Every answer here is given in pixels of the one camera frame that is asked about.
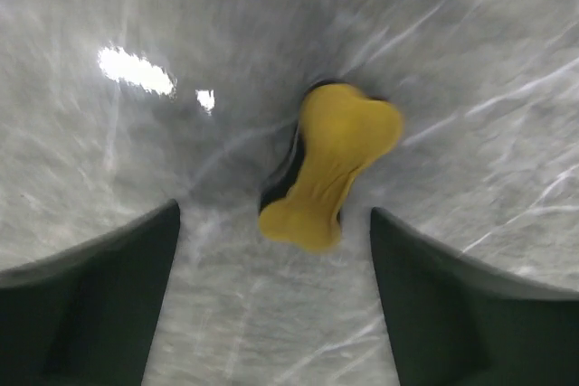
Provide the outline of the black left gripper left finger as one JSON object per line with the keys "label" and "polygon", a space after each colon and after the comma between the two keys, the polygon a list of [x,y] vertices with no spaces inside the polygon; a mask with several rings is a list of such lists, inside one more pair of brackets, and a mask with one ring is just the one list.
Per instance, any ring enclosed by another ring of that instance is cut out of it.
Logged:
{"label": "black left gripper left finger", "polygon": [[139,385],[179,239],[171,200],[1,272],[3,385]]}

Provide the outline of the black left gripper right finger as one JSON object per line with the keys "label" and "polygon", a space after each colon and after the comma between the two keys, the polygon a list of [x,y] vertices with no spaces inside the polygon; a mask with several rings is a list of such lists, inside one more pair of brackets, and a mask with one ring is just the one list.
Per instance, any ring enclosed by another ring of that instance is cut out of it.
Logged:
{"label": "black left gripper right finger", "polygon": [[462,255],[392,214],[370,247],[402,385],[575,385],[578,295]]}

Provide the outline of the yellow black whiteboard eraser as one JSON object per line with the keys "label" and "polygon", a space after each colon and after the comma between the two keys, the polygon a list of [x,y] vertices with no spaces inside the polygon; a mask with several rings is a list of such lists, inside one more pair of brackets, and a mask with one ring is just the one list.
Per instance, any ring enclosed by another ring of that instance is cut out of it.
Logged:
{"label": "yellow black whiteboard eraser", "polygon": [[310,252],[332,249],[341,239],[341,209],[355,179],[402,134],[403,115],[387,99],[344,81],[311,86],[289,152],[262,191],[261,234]]}

